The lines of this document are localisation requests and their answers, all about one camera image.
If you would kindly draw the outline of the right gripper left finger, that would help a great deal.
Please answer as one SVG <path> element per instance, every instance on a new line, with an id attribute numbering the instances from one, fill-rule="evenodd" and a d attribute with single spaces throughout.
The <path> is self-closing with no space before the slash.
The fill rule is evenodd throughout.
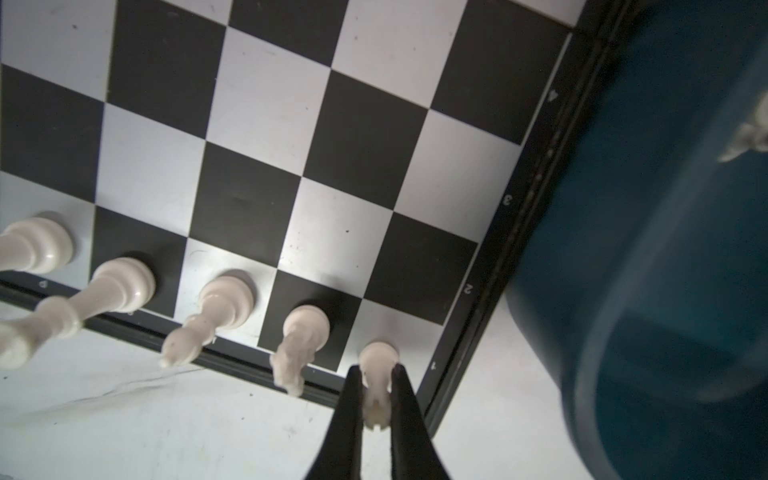
<path id="1" fill-rule="evenodd" d="M 325 438 L 306 479 L 360 479 L 364 386 L 358 365 L 350 367 Z"/>

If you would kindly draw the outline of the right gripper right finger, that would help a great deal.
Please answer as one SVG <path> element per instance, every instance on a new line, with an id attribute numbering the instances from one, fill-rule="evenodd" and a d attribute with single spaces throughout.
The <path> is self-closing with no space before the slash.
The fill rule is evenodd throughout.
<path id="1" fill-rule="evenodd" d="M 391 475 L 393 479 L 449 479 L 426 429 L 405 367 L 392 370 Z"/>

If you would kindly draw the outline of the white rook piece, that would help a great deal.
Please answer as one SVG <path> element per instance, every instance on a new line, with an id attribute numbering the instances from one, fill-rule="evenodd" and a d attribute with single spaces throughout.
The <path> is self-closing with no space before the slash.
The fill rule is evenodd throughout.
<path id="1" fill-rule="evenodd" d="M 385 430 L 390 426 L 392 370 L 399 360 L 398 351 L 383 341 L 368 344 L 359 355 L 359 368 L 366 387 L 363 422 L 369 430 Z"/>

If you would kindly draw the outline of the dark teal plastic tray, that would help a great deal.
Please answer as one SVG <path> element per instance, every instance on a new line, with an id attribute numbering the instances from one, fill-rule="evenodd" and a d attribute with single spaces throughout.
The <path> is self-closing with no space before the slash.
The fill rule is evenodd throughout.
<path id="1" fill-rule="evenodd" d="M 645 1 L 507 287 L 597 479 L 767 475 L 763 1 Z"/>

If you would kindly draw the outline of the black white chessboard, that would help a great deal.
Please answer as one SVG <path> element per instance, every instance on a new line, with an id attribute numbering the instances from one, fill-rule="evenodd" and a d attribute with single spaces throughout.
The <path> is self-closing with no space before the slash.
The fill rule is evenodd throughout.
<path id="1" fill-rule="evenodd" d="M 63 322 L 150 349 L 232 276 L 254 305 L 199 363 L 263 385 L 291 310 L 323 309 L 304 370 L 331 406 L 375 338 L 431 432 L 507 273 L 539 158 L 624 1 L 5 1 L 1 222 L 73 241 L 1 297 L 47 322 L 105 262 L 153 297 Z"/>

